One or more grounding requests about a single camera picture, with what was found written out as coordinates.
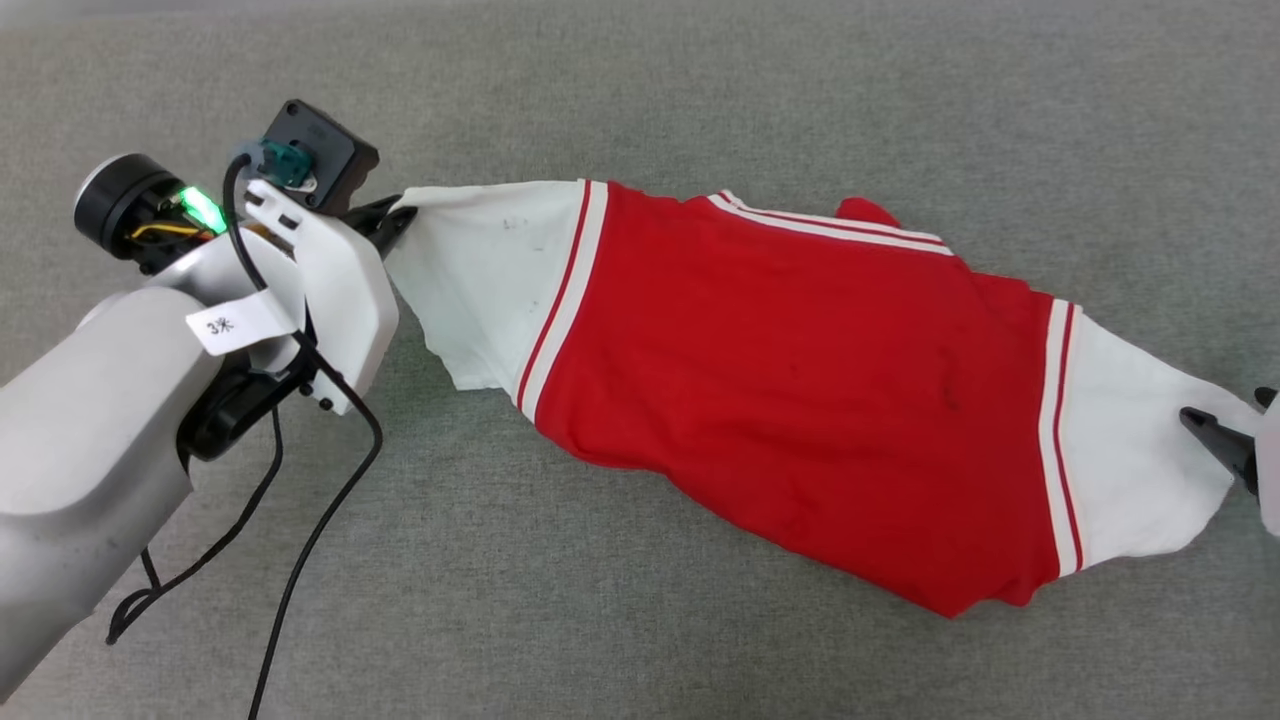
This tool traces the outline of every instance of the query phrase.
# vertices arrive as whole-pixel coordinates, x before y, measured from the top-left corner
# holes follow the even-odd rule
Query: white robotic arm
[[[340,131],[298,101],[282,110],[294,123],[300,114],[330,136]],[[152,277],[105,300],[0,389],[0,703],[93,612],[191,492],[188,457],[216,457],[294,389],[323,409],[349,410],[343,392],[284,333],[314,338],[356,393],[372,384],[398,311],[370,240],[387,242],[403,224],[357,210],[348,222],[366,237],[323,214],[346,211],[376,152],[372,163],[352,163],[349,151],[308,150],[312,163],[296,173],[297,190],[288,178],[276,184],[282,168],[271,158],[255,158],[253,169],[271,182],[251,181],[244,196],[256,224],[241,236],[270,288],[264,301],[271,318],[255,318],[239,304],[256,287],[227,233],[186,245],[131,242],[146,228],[193,219],[179,206],[186,190],[159,165],[123,156],[86,182],[77,225]],[[172,241],[192,237],[182,225],[172,232]],[[210,311],[218,320],[241,315],[234,323],[192,322]],[[221,342],[260,320],[275,323],[259,333],[266,337]],[[221,336],[220,345],[205,332]]]

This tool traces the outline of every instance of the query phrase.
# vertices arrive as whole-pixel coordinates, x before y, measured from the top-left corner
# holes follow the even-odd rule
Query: black cable
[[[120,605],[115,607],[115,612],[111,615],[111,623],[108,626],[106,644],[115,644],[120,639],[120,635],[142,616],[148,607],[156,603],[161,597],[164,597],[169,591],[180,585],[182,583],[191,579],[192,575],[200,571],[201,568],[207,565],[218,553],[227,548],[239,536],[244,525],[248,524],[250,519],[253,516],[253,511],[257,510],[259,503],[262,502],[262,497],[266,495],[268,488],[271,487],[271,482],[275,480],[275,475],[280,471],[280,465],[284,462],[284,437],[280,434],[280,411],[278,409],[271,409],[271,432],[275,436],[275,454],[271,457],[271,466],[268,468],[266,474],[259,480],[257,487],[253,489],[253,495],[250,496],[248,502],[244,503],[244,510],[241,510],[239,519],[236,524],[230,527],[223,537],[218,538],[218,542],[212,544],[200,560],[193,562],[191,568],[183,570],[179,575],[169,580],[168,583],[160,584],[159,577],[155,574],[155,565],[151,564],[151,552],[147,550],[142,551],[142,566],[147,569],[147,577],[152,578],[152,587],[148,589],[141,589],[131,593]]]
[[[248,275],[250,282],[259,292],[266,290],[266,279],[262,278],[262,273],[257,270],[257,265],[253,264],[253,259],[248,255],[248,249],[244,247],[244,238],[241,236],[239,225],[236,223],[236,181],[239,178],[241,170],[243,170],[251,163],[248,155],[239,155],[232,164],[227,168],[227,176],[223,178],[223,217],[227,219],[227,231],[232,241],[232,247],[236,250],[236,256],[239,259],[241,265],[244,268],[244,273]],[[369,423],[369,429],[374,436],[372,447],[369,448],[369,454],[352,473],[351,478],[342,486],[338,495],[334,496],[333,501],[325,509],[320,520],[316,523],[315,529],[311,530],[311,536],[307,537],[306,544],[302,546],[302,552],[298,553],[298,560],[293,564],[293,571],[289,573],[289,582],[284,585],[284,593],[280,596],[280,606],[275,611],[275,623],[271,625],[271,637],[266,643],[266,652],[262,657],[262,667],[257,674],[257,687],[253,689],[253,702],[248,710],[250,720],[257,717],[259,708],[262,706],[262,696],[266,692],[266,679],[271,673],[271,660],[275,657],[275,648],[280,642],[280,630],[284,628],[284,615],[289,609],[289,600],[293,597],[293,589],[298,584],[298,577],[302,575],[302,568],[307,562],[307,557],[311,556],[312,548],[315,548],[316,541],[320,539],[320,534],[324,533],[325,527],[329,520],[333,519],[338,507],[342,506],[347,496],[356,487],[356,483],[365,477],[365,473],[378,459],[378,454],[383,450],[383,427],[374,416],[372,410],[365,405],[360,395],[342,378],[342,373],[334,369],[328,360],[320,355],[316,348],[315,342],[306,336],[302,331],[294,331],[291,336],[298,343],[301,352],[306,355],[316,368],[324,373],[330,382],[351,401],[351,405],[365,418]]]

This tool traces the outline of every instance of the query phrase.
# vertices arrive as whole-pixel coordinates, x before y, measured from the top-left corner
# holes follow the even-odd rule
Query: jersey
[[[388,270],[462,389],[573,456],[946,616],[1178,550],[1231,479],[1179,424],[1226,391],[878,206],[603,182],[412,188]]]

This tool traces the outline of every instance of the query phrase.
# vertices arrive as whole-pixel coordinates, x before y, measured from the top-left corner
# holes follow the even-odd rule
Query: table surface
[[[0,380],[137,282],[72,227],[86,173],[142,150],[218,187],[303,97],[381,150],[362,197],[576,177],[803,213],[863,195],[1244,395],[1280,382],[1277,27],[1271,0],[494,0],[3,32]],[[946,621],[570,459],[504,396],[454,392],[407,314],[370,404],[385,455],[301,579],[265,716],[1280,714],[1280,544],[1239,492],[1183,552]],[[0,717],[247,710],[288,570],[369,442],[300,398],[283,414],[284,470],[239,541],[109,648],[131,569]],[[230,525],[269,441],[195,468],[161,575]]]

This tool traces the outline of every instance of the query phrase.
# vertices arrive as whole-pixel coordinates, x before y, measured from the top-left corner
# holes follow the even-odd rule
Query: green light
[[[223,211],[218,208],[218,204],[209,199],[207,195],[200,192],[197,187],[188,187],[178,193],[178,200],[182,201],[183,208],[187,213],[196,219],[200,224],[214,231],[215,233],[227,232],[227,220],[223,219]]]

